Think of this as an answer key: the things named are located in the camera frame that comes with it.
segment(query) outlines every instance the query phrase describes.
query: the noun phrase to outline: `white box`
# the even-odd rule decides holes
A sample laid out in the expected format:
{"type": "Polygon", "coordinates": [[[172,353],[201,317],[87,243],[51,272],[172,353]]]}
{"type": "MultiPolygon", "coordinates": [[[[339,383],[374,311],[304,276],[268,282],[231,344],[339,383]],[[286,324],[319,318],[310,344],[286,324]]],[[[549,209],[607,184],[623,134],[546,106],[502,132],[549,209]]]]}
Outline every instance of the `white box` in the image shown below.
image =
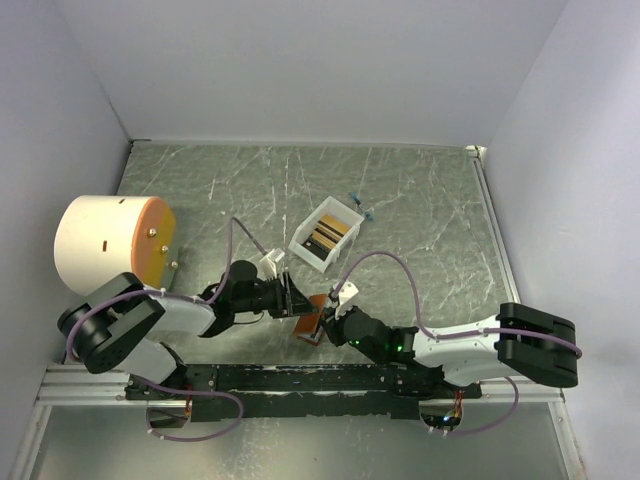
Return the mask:
{"type": "Polygon", "coordinates": [[[358,233],[360,233],[360,224],[363,221],[364,217],[358,212],[351,210],[349,207],[343,205],[333,197],[327,197],[327,199],[322,202],[298,228],[296,228],[296,233],[293,234],[291,243],[289,243],[289,250],[298,255],[315,269],[324,273],[329,265],[338,260],[340,252],[349,245],[349,243],[355,241],[358,233]],[[336,246],[331,249],[327,258],[323,261],[304,248],[303,243],[309,238],[318,221],[326,214],[337,218],[347,225],[349,227],[349,231],[344,237],[342,237],[336,246]]]}

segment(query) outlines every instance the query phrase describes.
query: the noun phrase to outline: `wall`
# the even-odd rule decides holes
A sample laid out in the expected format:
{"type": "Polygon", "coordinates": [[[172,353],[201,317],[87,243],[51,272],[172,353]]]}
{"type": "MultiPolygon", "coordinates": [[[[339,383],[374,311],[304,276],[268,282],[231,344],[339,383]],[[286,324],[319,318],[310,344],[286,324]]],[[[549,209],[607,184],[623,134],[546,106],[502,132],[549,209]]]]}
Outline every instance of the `wall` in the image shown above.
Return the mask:
{"type": "Polygon", "coordinates": [[[488,144],[566,0],[57,0],[133,138],[488,144]]]}
{"type": "Polygon", "coordinates": [[[113,191],[127,142],[49,0],[0,3],[0,478],[11,469],[71,293],[53,239],[77,195],[113,191]]]}
{"type": "Polygon", "coordinates": [[[489,147],[524,302],[574,320],[590,477],[637,478],[640,3],[572,0],[489,147]]]}

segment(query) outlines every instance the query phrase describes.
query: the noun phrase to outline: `white wall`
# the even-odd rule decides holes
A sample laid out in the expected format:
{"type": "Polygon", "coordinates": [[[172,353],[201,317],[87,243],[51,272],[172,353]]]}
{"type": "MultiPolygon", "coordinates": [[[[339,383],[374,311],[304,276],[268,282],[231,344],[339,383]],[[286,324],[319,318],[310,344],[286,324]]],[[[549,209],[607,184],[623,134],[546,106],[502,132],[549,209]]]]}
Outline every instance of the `white wall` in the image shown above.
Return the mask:
{"type": "Polygon", "coordinates": [[[57,0],[133,138],[486,145],[566,0],[57,0]]]}
{"type": "Polygon", "coordinates": [[[489,148],[523,302],[585,350],[567,391],[590,478],[640,460],[640,2],[572,0],[489,148]]]}
{"type": "Polygon", "coordinates": [[[68,203],[113,191],[127,142],[50,0],[0,2],[0,478],[13,463],[56,321],[72,300],[53,263],[68,203]]]}

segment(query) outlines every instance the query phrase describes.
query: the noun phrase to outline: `floor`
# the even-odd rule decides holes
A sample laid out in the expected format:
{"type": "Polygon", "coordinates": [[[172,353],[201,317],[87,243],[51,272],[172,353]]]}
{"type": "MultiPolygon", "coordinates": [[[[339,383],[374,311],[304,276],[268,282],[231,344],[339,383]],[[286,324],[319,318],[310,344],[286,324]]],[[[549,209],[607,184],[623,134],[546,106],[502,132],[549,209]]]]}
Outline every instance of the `floor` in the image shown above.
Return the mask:
{"type": "MultiPolygon", "coordinates": [[[[324,273],[292,253],[287,266],[308,295],[327,292],[360,255],[384,249],[409,265],[423,318],[441,327],[497,313],[505,286],[470,159],[460,148],[185,146],[137,142],[120,195],[157,195],[177,218],[180,248],[172,290],[197,293],[224,270],[226,228],[239,217],[267,248],[288,245],[296,227],[325,198],[354,207],[357,192],[374,221],[324,273]]],[[[238,229],[234,259],[260,254],[238,229]]],[[[403,271],[387,258],[364,262],[351,276],[358,305],[389,325],[414,322],[403,271]]],[[[295,320],[265,318],[213,339],[157,336],[186,362],[364,363],[349,346],[312,347],[295,339],[295,320]]]]}

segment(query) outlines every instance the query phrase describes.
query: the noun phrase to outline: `cream cylinder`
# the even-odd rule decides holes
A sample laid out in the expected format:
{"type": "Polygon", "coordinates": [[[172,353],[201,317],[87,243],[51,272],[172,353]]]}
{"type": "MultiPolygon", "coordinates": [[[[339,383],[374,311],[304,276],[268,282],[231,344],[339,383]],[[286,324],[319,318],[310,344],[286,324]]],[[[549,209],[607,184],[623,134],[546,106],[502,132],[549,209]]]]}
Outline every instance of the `cream cylinder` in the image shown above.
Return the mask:
{"type": "Polygon", "coordinates": [[[159,287],[158,269],[161,275],[174,227],[173,213],[158,197],[78,197],[56,233],[58,274],[80,295],[123,272],[159,287]],[[145,278],[151,269],[153,278],[145,278]]]}

